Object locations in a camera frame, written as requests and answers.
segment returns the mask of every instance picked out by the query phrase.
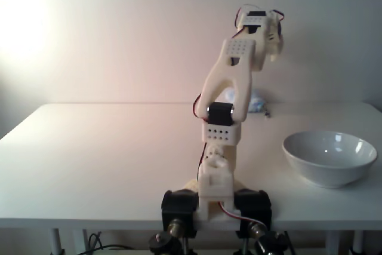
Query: white table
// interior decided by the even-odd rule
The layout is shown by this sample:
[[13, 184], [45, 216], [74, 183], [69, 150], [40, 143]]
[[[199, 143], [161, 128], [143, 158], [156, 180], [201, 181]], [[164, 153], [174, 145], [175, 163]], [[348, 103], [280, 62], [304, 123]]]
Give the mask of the white table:
[[[280, 230], [382, 229], [382, 163], [343, 189], [305, 184], [281, 144], [322, 129], [359, 136], [382, 150], [382, 114], [364, 103], [272, 104], [272, 117], [243, 124], [235, 177], [271, 199]], [[168, 189], [195, 178], [201, 122], [190, 104], [50, 104], [0, 140], [0, 227], [162, 228]], [[232, 219], [200, 228], [237, 230]]]

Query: white plastic part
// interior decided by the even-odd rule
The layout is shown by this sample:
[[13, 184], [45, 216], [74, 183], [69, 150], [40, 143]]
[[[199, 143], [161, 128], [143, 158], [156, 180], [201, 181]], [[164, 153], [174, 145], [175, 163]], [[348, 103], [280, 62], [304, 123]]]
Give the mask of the white plastic part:
[[267, 17], [266, 16], [246, 16], [243, 15], [240, 22], [239, 27], [242, 28], [244, 25], [266, 25]]
[[[248, 103], [251, 99], [252, 75], [255, 41], [251, 39], [226, 39], [223, 42], [220, 56], [208, 75], [196, 114], [200, 118], [207, 118], [207, 107], [227, 87], [235, 89], [235, 102], [232, 119], [243, 122], [247, 118]], [[232, 66], [232, 58], [239, 58], [239, 62]]]
[[236, 146], [241, 139], [241, 124], [210, 125], [203, 122], [203, 142], [223, 146]]
[[198, 177], [199, 220], [208, 220], [211, 202], [223, 202], [227, 210], [234, 211], [233, 174], [225, 158], [220, 155], [205, 158]]
[[284, 46], [284, 39], [282, 35], [279, 35], [279, 14], [270, 12], [270, 26], [267, 43], [267, 53], [270, 56], [271, 61], [275, 61]]

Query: red wire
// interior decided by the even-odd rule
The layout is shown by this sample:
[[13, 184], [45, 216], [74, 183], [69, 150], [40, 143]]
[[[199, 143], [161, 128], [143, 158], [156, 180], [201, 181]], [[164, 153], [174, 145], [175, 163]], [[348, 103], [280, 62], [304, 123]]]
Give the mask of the red wire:
[[279, 15], [282, 16], [281, 19], [280, 19], [279, 21], [284, 20], [284, 18], [285, 18], [285, 14], [284, 14], [283, 12], [281, 12], [281, 11], [279, 11], [279, 10], [276, 10], [276, 9], [274, 9], [274, 10], [272, 10], [272, 11], [274, 11], [274, 12], [276, 12], [277, 14], [279, 14]]
[[235, 35], [232, 36], [232, 38], [235, 38], [236, 36], [238, 36], [241, 32], [243, 32], [245, 28], [243, 27], [242, 29], [240, 29], [239, 31], [236, 32]]
[[235, 17], [235, 28], [238, 27], [237, 22], [238, 22], [238, 17], [239, 17], [240, 10], [241, 10], [241, 7], [239, 8], [238, 12], [236, 13], [236, 17]]
[[195, 99], [195, 101], [193, 102], [193, 105], [192, 105], [192, 112], [193, 112], [193, 115], [194, 115], [195, 117], [197, 117], [197, 118], [198, 118], [198, 116], [197, 116], [197, 114], [196, 114], [196, 112], [195, 112], [195, 107], [196, 107], [196, 104], [198, 103], [199, 99], [201, 98], [201, 95], [202, 95], [202, 93], [200, 93], [200, 94], [196, 97], [196, 99]]
[[239, 219], [239, 220], [244, 220], [244, 221], [249, 221], [249, 222], [253, 222], [252, 220], [250, 219], [247, 219], [247, 218], [243, 218], [241, 216], [236, 216], [236, 215], [233, 215], [231, 213], [228, 213], [222, 206], [221, 202], [218, 202], [219, 204], [219, 207], [220, 209], [222, 210], [222, 212], [224, 212], [226, 215], [228, 215], [229, 217], [232, 217], [232, 218], [235, 218], [235, 219]]

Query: white bowl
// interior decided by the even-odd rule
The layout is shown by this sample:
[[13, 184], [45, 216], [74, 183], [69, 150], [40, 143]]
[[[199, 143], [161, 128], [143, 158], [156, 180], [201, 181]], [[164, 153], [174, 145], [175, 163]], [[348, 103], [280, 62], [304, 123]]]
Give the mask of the white bowl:
[[360, 179], [377, 159], [377, 151], [368, 142], [333, 131], [292, 134], [282, 148], [292, 168], [322, 188], [339, 188]]

